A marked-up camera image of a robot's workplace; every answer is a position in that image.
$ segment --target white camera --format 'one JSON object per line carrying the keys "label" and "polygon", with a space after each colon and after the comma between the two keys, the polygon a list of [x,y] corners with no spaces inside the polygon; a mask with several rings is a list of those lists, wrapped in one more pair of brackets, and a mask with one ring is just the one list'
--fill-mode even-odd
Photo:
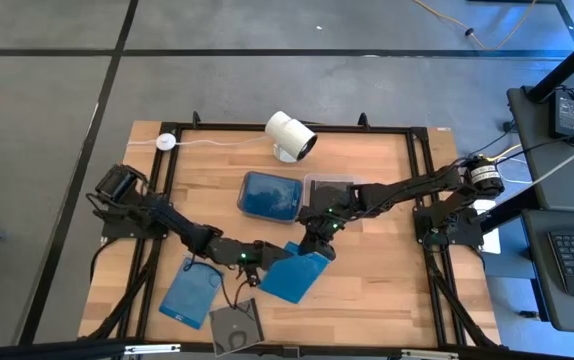
{"label": "white camera", "polygon": [[316,144],[318,135],[305,125],[279,111],[269,119],[265,132],[275,140],[274,156],[283,162],[302,160]]}

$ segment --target wooden tabletop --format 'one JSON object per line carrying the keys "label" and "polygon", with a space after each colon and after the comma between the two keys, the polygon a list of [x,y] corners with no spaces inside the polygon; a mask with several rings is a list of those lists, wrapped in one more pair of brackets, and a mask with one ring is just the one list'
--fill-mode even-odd
{"label": "wooden tabletop", "polygon": [[[155,139],[159,129],[160,122],[136,121],[130,141]],[[263,135],[254,131],[186,130],[181,140],[240,142]],[[429,135],[435,167],[451,163],[456,157],[451,131],[430,129]],[[320,133],[318,136],[311,153],[296,164],[276,160],[269,139],[240,146],[183,146],[171,194],[174,207],[194,222],[222,229],[227,237],[247,242],[262,239],[282,247],[288,241],[299,243],[304,227],[244,216],[236,201],[248,171],[301,180],[309,173],[349,174],[365,182],[380,183],[411,177],[402,135]],[[422,159],[420,144],[416,145]],[[127,146],[123,162],[149,174],[154,153],[153,144]],[[162,169],[166,169],[166,162],[167,156],[163,158]],[[162,189],[164,172],[161,171],[157,189]],[[336,260],[298,305],[245,287],[240,298],[256,298],[266,343],[435,347],[426,268],[413,230],[413,205],[413,201],[397,204],[376,219],[349,223],[344,231],[338,232],[332,243]],[[133,239],[119,240],[98,258],[80,335],[95,330],[123,295],[134,243]],[[461,246],[451,246],[450,251],[459,298],[485,334],[499,342],[480,259]],[[208,319],[200,330],[194,330],[158,311],[186,254],[187,249],[177,235],[164,241],[147,324],[148,340],[212,342]],[[235,279],[236,271],[225,274],[225,286],[233,293],[242,279]],[[447,336],[453,342],[449,306],[442,300]],[[225,304],[219,291],[212,309]],[[139,298],[133,309],[129,334],[135,332]]]}

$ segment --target black power adapter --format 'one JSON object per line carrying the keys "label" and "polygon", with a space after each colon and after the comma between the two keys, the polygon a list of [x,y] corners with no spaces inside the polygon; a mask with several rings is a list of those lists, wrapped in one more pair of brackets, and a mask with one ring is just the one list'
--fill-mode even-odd
{"label": "black power adapter", "polygon": [[574,144],[574,99],[564,90],[556,90],[549,97],[549,137]]}

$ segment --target white label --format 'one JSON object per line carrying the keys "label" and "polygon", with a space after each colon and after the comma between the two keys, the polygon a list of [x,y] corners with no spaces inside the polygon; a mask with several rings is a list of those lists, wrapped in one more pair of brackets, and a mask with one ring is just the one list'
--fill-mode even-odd
{"label": "white label", "polygon": [[474,177],[480,173],[489,172],[489,171],[496,171],[496,167],[494,165],[481,166],[478,169],[472,170],[471,176]]}
{"label": "white label", "polygon": [[490,179],[490,178],[500,178],[500,175],[498,175],[498,173],[496,171],[490,171],[490,172],[486,172],[484,174],[480,174],[478,176],[474,176],[471,179],[471,183],[475,184],[479,181],[485,180],[485,179]]}

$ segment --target wooden table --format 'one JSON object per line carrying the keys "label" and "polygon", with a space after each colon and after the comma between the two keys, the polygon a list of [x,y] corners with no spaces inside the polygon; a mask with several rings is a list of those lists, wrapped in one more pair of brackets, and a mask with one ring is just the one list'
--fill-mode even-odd
{"label": "wooden table", "polygon": [[[135,122],[130,141],[155,139],[160,125],[152,121]],[[256,131],[185,130],[182,141],[240,142],[262,135]],[[451,163],[456,157],[451,131],[429,129],[429,136],[435,167]],[[288,241],[299,243],[304,227],[243,216],[236,201],[248,171],[296,179],[309,173],[351,174],[366,182],[381,183],[411,177],[406,142],[401,135],[320,133],[312,152],[296,164],[276,160],[271,144],[267,139],[241,146],[181,147],[171,193],[175,208],[194,222],[222,229],[227,237],[249,242],[263,239],[284,246]],[[416,149],[422,158],[419,144]],[[154,153],[153,144],[128,146],[123,162],[149,174]],[[166,168],[165,163],[166,157],[162,169]],[[157,189],[162,189],[164,175],[162,170]],[[413,205],[413,201],[398,204],[376,219],[349,223],[346,230],[337,233],[333,241],[336,260],[298,305],[245,287],[241,299],[256,298],[266,343],[435,347],[426,268],[412,224]],[[119,240],[100,255],[80,335],[96,329],[123,295],[134,243],[133,239]],[[485,334],[499,343],[480,259],[465,247],[452,246],[450,251],[459,298]],[[186,247],[177,235],[164,241],[147,324],[148,340],[212,342],[208,320],[200,330],[194,330],[158,311],[186,254]],[[236,271],[225,274],[225,286],[233,293],[242,279],[235,279]],[[224,305],[220,291],[212,309]],[[444,299],[442,305],[447,336],[453,342],[449,306]],[[129,334],[135,332],[139,309],[137,299]]]}

